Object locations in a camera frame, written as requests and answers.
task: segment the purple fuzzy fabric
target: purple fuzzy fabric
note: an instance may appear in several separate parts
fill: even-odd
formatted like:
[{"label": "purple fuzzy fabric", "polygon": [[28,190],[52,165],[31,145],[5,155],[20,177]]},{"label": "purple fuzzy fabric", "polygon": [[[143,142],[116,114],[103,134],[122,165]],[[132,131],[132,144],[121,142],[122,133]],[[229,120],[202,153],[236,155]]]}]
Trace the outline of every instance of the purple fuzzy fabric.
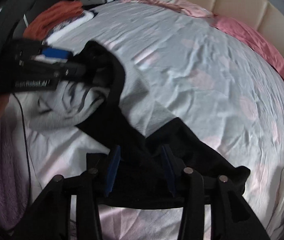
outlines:
[{"label": "purple fuzzy fabric", "polygon": [[11,132],[0,121],[0,227],[8,230],[21,219],[27,205],[27,189],[22,183]]}]

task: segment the orange towel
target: orange towel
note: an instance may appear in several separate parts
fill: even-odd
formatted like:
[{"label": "orange towel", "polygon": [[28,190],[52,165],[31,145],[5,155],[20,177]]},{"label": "orange towel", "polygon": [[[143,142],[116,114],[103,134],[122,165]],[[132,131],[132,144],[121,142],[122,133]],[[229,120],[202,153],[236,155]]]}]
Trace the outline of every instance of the orange towel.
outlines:
[{"label": "orange towel", "polygon": [[61,22],[77,17],[83,13],[83,4],[80,1],[60,1],[42,12],[26,28],[23,37],[41,41],[45,39],[51,29]]}]

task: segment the black cable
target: black cable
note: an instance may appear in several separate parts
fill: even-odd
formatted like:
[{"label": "black cable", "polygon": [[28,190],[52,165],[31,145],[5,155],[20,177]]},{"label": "black cable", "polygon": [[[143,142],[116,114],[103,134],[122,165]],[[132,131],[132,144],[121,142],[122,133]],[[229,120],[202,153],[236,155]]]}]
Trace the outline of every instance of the black cable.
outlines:
[{"label": "black cable", "polygon": [[[18,101],[18,104],[20,106],[20,111],[21,111],[21,116],[22,116],[22,126],[23,126],[23,135],[24,135],[24,144],[25,144],[25,151],[26,151],[26,157],[27,157],[27,164],[28,164],[28,174],[29,174],[29,193],[28,193],[28,202],[27,202],[27,207],[24,211],[24,214],[26,213],[29,205],[30,205],[30,201],[31,201],[31,169],[30,169],[30,161],[29,161],[29,153],[28,153],[28,143],[27,143],[27,135],[26,135],[26,131],[25,131],[25,122],[24,122],[24,114],[23,114],[23,109],[22,109],[22,105],[19,101],[19,99],[17,98],[17,96],[15,94],[13,94],[13,96],[15,97],[15,99]],[[17,225],[15,225],[13,228],[7,230],[7,233],[11,233],[15,227]]]}]

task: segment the mattress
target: mattress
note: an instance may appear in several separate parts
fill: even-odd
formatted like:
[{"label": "mattress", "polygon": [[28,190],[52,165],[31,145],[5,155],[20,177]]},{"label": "mattress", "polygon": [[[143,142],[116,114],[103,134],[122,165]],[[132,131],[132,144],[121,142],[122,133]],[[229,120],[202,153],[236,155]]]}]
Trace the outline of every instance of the mattress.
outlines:
[{"label": "mattress", "polygon": [[[126,71],[139,72],[159,105],[180,117],[233,166],[251,170],[244,198],[266,228],[284,167],[284,82],[278,73],[247,45],[210,27],[207,19],[120,1],[95,11],[95,18],[52,45],[76,54],[93,39],[114,53]],[[127,101],[129,93],[127,90],[120,98],[122,113],[147,136],[157,127],[141,110],[143,100]],[[18,97],[27,124],[33,198],[55,174],[80,175],[85,170],[86,153],[109,152],[75,127],[32,130],[28,123],[39,95]],[[14,140],[25,158],[21,125],[16,127]],[[100,206],[99,210],[105,239],[176,239],[182,215],[182,209]],[[204,239],[210,239],[210,206],[205,211]]]}]

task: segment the pink pillow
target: pink pillow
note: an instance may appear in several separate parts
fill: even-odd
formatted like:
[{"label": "pink pillow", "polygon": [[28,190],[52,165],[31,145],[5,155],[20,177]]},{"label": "pink pillow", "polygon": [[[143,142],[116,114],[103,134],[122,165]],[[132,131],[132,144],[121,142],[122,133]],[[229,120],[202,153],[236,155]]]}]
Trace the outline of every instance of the pink pillow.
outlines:
[{"label": "pink pillow", "polygon": [[176,12],[180,12],[192,17],[209,18],[213,17],[213,14],[202,8],[199,5],[188,2],[187,0],[123,0],[123,2],[139,2],[150,5],[157,5],[171,9]]},{"label": "pink pillow", "polygon": [[269,63],[284,80],[284,58],[260,33],[234,18],[223,16],[215,16],[215,18],[212,27],[245,43]]}]

